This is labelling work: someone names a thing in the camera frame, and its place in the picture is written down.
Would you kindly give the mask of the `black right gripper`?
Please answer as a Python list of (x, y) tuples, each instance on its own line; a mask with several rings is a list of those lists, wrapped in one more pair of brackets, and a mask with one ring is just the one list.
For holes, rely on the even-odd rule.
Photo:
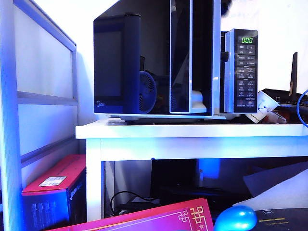
[(221, 0), (221, 16), (229, 16), (231, 8), (233, 6), (233, 0)]

